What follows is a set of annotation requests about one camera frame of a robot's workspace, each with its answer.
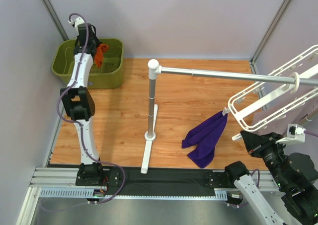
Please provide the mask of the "orange sock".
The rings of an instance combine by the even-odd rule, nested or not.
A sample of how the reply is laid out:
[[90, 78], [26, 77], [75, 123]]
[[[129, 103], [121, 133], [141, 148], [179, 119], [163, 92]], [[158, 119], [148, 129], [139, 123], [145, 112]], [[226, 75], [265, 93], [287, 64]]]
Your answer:
[[109, 50], [109, 46], [107, 44], [100, 44], [97, 47], [96, 54], [94, 57], [94, 63], [97, 66], [98, 69], [100, 69], [103, 65], [104, 61], [104, 53], [107, 53]]

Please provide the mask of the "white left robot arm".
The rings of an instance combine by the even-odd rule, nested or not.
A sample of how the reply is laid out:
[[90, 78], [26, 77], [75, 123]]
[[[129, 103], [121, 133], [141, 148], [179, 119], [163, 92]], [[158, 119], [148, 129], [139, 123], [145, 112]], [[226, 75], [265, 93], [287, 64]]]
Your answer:
[[74, 69], [67, 87], [60, 90], [60, 100], [76, 128], [81, 159], [76, 178], [77, 186], [98, 186], [105, 175], [93, 136], [95, 103], [88, 91], [89, 72], [100, 45], [95, 28], [89, 23], [73, 23], [78, 32], [74, 48]]

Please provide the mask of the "white clip sock hanger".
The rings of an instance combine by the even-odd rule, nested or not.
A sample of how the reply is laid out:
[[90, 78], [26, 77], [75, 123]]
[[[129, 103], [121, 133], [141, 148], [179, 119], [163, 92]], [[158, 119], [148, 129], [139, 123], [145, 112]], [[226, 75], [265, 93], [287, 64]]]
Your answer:
[[[238, 111], [235, 108], [236, 102], [240, 102], [240, 101], [244, 100], [245, 96], [248, 95], [249, 93], [252, 93], [256, 90], [263, 89], [262, 86], [264, 85], [264, 83], [258, 81], [256, 83], [252, 84], [251, 86], [249, 86], [248, 88], [246, 88], [245, 90], [232, 96], [228, 101], [228, 106], [225, 107], [222, 112], [223, 112], [223, 114], [231, 113], [234, 116], [234, 118], [236, 119], [236, 121], [238, 122], [238, 124], [245, 131], [255, 132], [256, 130], [267, 125], [272, 120], [278, 118], [278, 116], [276, 115], [276, 113], [273, 113], [270, 116], [268, 116], [267, 118], [262, 119], [261, 121], [259, 121], [255, 125], [248, 125], [244, 120], [245, 117], [256, 112], [258, 109], [262, 108], [263, 106], [266, 106], [267, 104], [269, 104], [270, 102], [274, 101], [275, 99], [279, 98], [280, 96], [282, 96], [283, 94], [285, 94], [287, 92], [290, 92], [291, 94], [295, 93], [299, 89], [299, 86], [301, 84], [300, 80], [311, 79], [313, 76], [315, 76], [317, 74], [318, 74], [318, 66], [317, 65], [312, 66], [311, 68], [309, 68], [308, 70], [304, 71], [301, 74], [294, 72], [291, 74], [291, 78], [295, 80], [295, 84], [285, 83], [282, 86], [271, 91], [267, 95], [263, 96], [259, 100], [255, 101], [251, 105], [247, 106], [246, 108]], [[289, 110], [294, 109], [299, 105], [304, 105], [304, 103], [307, 100], [314, 98], [317, 95], [318, 95], [318, 87], [315, 86], [312, 91], [310, 91], [309, 93], [300, 97], [299, 99], [295, 100], [294, 102], [286, 105], [282, 110], [288, 112]]]

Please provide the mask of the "purple cloth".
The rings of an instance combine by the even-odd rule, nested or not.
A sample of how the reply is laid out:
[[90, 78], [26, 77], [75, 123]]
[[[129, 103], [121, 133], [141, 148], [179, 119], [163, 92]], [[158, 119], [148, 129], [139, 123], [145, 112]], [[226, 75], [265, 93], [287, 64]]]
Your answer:
[[220, 111], [191, 129], [182, 140], [181, 147], [183, 149], [196, 146], [187, 156], [199, 168], [205, 168], [212, 162], [216, 145], [226, 127], [227, 121], [228, 114], [223, 114]]

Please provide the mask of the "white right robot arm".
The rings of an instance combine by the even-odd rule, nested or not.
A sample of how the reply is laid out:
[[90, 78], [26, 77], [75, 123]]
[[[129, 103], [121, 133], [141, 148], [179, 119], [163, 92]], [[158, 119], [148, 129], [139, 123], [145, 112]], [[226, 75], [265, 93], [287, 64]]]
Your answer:
[[[285, 155], [283, 136], [277, 133], [257, 135], [241, 131], [240, 135], [248, 154], [264, 161], [271, 177], [268, 185], [282, 194], [281, 200], [289, 214], [302, 225], [316, 225], [318, 190], [314, 183], [318, 179], [318, 171], [311, 157], [299, 152]], [[228, 182], [242, 193], [263, 225], [285, 224], [241, 161], [226, 166], [225, 175]]]

